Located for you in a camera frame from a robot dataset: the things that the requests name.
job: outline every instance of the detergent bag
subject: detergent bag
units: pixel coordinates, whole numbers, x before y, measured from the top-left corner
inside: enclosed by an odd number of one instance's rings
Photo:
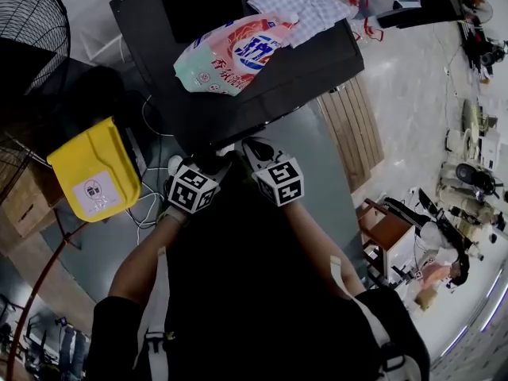
[[[175,62],[190,92],[239,94],[261,71],[298,21],[295,13],[241,18],[198,38]]]

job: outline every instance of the yellow box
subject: yellow box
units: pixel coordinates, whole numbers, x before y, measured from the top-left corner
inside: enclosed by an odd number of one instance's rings
[[[100,221],[137,202],[141,182],[112,117],[48,156],[76,216]]]

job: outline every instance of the folded cloth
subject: folded cloth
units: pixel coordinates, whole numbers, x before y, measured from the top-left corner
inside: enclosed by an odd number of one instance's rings
[[[295,48],[321,31],[332,28],[346,18],[350,9],[338,0],[247,0],[260,13],[291,11],[298,14],[298,24],[287,41]]]

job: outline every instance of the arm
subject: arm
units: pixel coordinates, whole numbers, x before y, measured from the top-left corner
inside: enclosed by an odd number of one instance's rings
[[[325,280],[329,289],[340,293],[330,271],[330,257],[336,256],[341,259],[342,280],[351,295],[356,296],[365,291],[349,258],[314,221],[300,202],[291,202],[283,206],[282,210],[317,273]]]
[[[119,296],[145,306],[156,280],[157,252],[169,248],[179,234],[182,224],[171,215],[163,218],[154,230],[121,263],[109,296]]]

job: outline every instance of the fluorescent light strip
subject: fluorescent light strip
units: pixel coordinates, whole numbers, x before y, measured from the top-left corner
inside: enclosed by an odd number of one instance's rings
[[[455,343],[462,337],[466,330],[468,330],[468,327],[464,326],[457,337],[453,339],[452,343],[450,343],[450,345],[441,353],[441,357],[444,356],[455,345]]]
[[[508,283],[505,286],[505,289],[504,289],[504,291],[501,294],[501,298],[499,298],[498,302],[495,304],[495,308],[492,310],[491,314],[489,315],[489,317],[487,318],[485,323],[483,323],[483,326],[482,326],[480,332],[484,331],[485,328],[487,327],[487,325],[491,322],[492,317],[495,315],[496,310],[498,310],[499,305],[501,305],[501,302],[502,302],[502,300],[504,299],[504,297],[506,295],[506,291],[508,291]]]
[[[502,273],[502,268],[499,270],[498,276],[495,277],[494,283],[492,284],[492,287],[490,288],[490,290],[487,292],[486,298],[491,296],[492,290],[494,289],[495,284],[498,283],[498,279],[501,276],[501,273]]]

